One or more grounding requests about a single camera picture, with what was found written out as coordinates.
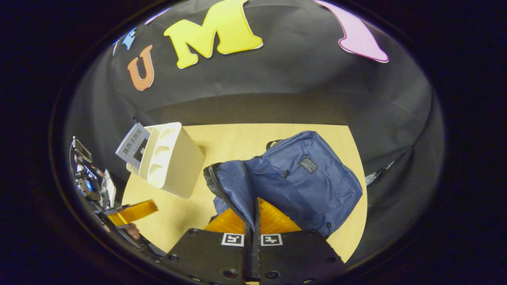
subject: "book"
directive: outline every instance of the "book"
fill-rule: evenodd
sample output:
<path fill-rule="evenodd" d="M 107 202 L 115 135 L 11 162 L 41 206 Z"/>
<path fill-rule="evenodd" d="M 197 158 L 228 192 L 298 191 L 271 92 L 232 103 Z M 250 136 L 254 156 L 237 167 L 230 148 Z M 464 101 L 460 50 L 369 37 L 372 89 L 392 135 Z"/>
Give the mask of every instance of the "book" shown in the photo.
<path fill-rule="evenodd" d="M 146 148 L 149 138 L 150 133 L 141 123 L 137 123 L 130 129 L 115 153 L 121 159 L 139 169 L 142 155 L 144 154 L 144 149 Z"/>

